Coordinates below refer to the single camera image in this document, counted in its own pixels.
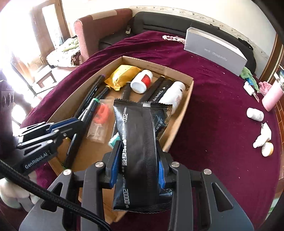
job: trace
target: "green cloth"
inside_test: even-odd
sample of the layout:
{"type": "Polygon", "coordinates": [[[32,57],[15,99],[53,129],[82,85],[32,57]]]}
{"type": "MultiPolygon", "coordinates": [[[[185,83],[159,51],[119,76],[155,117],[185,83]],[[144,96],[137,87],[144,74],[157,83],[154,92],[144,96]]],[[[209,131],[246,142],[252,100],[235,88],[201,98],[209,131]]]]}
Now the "green cloth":
{"type": "Polygon", "coordinates": [[[250,79],[250,81],[253,83],[255,90],[257,90],[259,92],[258,85],[257,85],[257,83],[256,83],[256,81],[255,81],[254,77],[252,76],[249,69],[244,67],[243,70],[242,70],[242,73],[240,74],[240,77],[242,79],[250,79]]]}
{"type": "Polygon", "coordinates": [[[70,42],[62,51],[69,51],[79,46],[78,37],[74,38],[72,42],[70,42]]]}

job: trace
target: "cable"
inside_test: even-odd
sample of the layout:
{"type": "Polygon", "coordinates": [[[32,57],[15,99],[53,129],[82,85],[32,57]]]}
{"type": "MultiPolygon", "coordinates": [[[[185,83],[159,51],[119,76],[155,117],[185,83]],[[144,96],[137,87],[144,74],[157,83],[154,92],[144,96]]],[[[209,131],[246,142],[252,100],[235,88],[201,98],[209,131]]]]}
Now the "cable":
{"type": "Polygon", "coordinates": [[[29,179],[25,178],[23,175],[18,173],[16,170],[11,168],[9,165],[7,165],[5,162],[0,160],[0,173],[3,174],[7,179],[9,179],[11,182],[17,184],[18,186],[22,187],[23,189],[29,191],[30,193],[38,196],[39,198],[50,201],[55,203],[58,207],[67,209],[71,212],[73,212],[76,215],[79,215],[85,219],[88,219],[97,225],[99,225],[101,228],[103,228],[105,231],[111,231],[111,228],[108,223],[106,223],[104,220],[99,218],[96,214],[90,212],[87,209],[84,209],[80,207],[79,205],[72,203],[71,201],[68,201],[42,187],[37,185],[36,183],[30,181],[29,179]]]}

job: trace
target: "black plastic bag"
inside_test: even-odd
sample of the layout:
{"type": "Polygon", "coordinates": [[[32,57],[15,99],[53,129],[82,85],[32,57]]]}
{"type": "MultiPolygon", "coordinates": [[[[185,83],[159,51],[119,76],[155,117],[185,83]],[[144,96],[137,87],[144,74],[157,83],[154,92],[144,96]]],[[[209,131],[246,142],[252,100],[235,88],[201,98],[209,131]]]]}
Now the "black plastic bag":
{"type": "Polygon", "coordinates": [[[154,213],[170,208],[171,191],[158,184],[156,135],[166,129],[171,111],[171,105],[114,101],[123,152],[113,209],[154,213]]]}

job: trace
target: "cardboard box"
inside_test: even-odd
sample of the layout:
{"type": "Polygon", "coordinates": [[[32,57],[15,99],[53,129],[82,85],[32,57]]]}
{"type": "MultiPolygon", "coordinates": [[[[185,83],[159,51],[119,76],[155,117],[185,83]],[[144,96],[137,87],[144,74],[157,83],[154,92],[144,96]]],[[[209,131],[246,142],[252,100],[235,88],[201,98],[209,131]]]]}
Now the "cardboard box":
{"type": "MultiPolygon", "coordinates": [[[[147,69],[152,71],[153,72],[152,82],[154,82],[160,75],[163,75],[165,77],[181,81],[186,85],[186,91],[183,95],[183,99],[180,102],[180,105],[176,110],[176,112],[171,116],[169,125],[165,130],[164,134],[162,135],[162,137],[160,138],[161,147],[163,148],[164,151],[168,151],[175,139],[175,136],[178,132],[178,129],[181,125],[182,119],[186,112],[190,95],[193,89],[193,83],[194,83],[193,78],[181,72],[170,69],[168,67],[164,67],[141,59],[123,56],[114,60],[113,62],[102,68],[100,71],[95,73],[91,78],[89,78],[86,82],[84,82],[72,95],[70,95],[65,100],[65,102],[56,110],[56,112],[52,115],[52,117],[48,120],[48,122],[59,122],[64,119],[72,117],[72,115],[75,113],[80,103],[88,93],[90,87],[93,85],[96,78],[101,74],[104,74],[106,77],[109,77],[121,64],[137,66],[141,69],[147,69]]],[[[120,98],[120,95],[121,95],[120,91],[112,90],[108,96],[120,98]]],[[[142,97],[141,94],[137,94],[132,91],[130,95],[130,100],[137,102],[141,97],[142,97]]],[[[75,158],[74,164],[72,166],[73,171],[76,172],[76,171],[85,170],[93,163],[101,161],[103,155],[111,151],[111,148],[107,145],[107,143],[111,138],[114,121],[115,117],[114,115],[112,115],[109,118],[109,123],[111,124],[111,126],[108,126],[108,132],[104,144],[92,142],[86,139],[86,137],[83,139],[79,151],[77,153],[77,156],[75,158]]],[[[59,175],[64,170],[61,163],[63,163],[65,160],[69,144],[70,140],[65,139],[62,145],[58,148],[57,157],[53,158],[49,162],[57,175],[59,175]]],[[[125,212],[121,211],[119,212],[112,211],[113,192],[114,189],[103,190],[105,219],[108,223],[111,223],[113,221],[118,221],[125,214],[125,212]]]]}
{"type": "Polygon", "coordinates": [[[237,76],[247,63],[247,59],[237,47],[194,27],[186,30],[184,49],[219,64],[237,76]]]}

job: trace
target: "teal object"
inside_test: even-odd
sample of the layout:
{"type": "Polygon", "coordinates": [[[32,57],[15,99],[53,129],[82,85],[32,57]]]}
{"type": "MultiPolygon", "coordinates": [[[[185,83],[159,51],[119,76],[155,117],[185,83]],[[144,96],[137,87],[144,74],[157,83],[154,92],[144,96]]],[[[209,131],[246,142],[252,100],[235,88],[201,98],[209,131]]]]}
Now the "teal object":
{"type": "Polygon", "coordinates": [[[259,92],[259,87],[249,69],[244,67],[242,73],[240,74],[240,77],[244,80],[247,80],[249,84],[252,85],[259,92]]]}
{"type": "Polygon", "coordinates": [[[113,147],[114,147],[114,145],[115,145],[115,142],[116,142],[117,140],[120,140],[120,137],[119,137],[119,134],[118,134],[118,133],[116,133],[116,134],[109,140],[109,142],[108,142],[109,147],[111,147],[111,148],[113,149],[113,147]]]}

